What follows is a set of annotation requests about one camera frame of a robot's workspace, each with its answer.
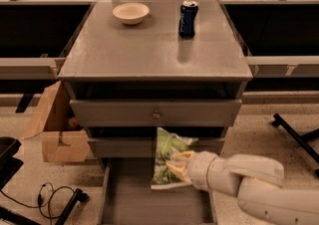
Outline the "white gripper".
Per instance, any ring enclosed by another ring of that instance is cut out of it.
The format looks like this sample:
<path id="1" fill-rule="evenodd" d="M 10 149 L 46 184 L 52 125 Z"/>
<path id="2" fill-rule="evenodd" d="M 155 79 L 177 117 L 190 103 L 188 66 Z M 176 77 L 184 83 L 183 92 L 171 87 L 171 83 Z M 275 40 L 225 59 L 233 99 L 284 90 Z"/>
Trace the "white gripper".
<path id="1" fill-rule="evenodd" d="M 208 171 L 211 164 L 217 159 L 217 155 L 212 152 L 194 152 L 193 150 L 176 152 L 171 157 L 174 161 L 182 162 L 166 163 L 167 168 L 181 181 L 192 183 L 198 190 L 209 192 Z"/>

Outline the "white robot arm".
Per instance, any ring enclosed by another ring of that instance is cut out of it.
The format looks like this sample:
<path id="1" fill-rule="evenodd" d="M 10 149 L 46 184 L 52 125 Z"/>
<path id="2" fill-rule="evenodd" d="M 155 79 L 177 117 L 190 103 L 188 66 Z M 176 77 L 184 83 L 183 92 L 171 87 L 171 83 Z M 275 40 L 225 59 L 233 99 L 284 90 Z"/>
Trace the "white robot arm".
<path id="1" fill-rule="evenodd" d="M 284 167 L 275 159 L 184 151 L 174 153 L 166 165 L 198 190 L 236 198 L 243 212 L 260 220 L 275 225 L 319 225 L 319 192 L 285 189 Z"/>

